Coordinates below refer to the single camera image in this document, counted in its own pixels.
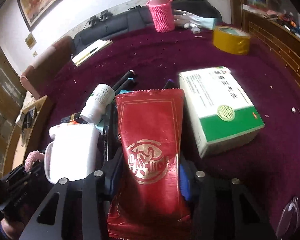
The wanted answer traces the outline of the person's left hand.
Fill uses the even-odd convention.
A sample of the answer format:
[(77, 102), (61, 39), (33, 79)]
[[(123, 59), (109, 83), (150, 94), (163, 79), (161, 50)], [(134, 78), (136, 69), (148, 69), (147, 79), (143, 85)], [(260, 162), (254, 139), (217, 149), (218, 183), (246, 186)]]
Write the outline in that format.
[(25, 228), (25, 225), (22, 222), (9, 222), (6, 218), (0, 222), (0, 225), (3, 229), (3, 232), (9, 239), (19, 239)]

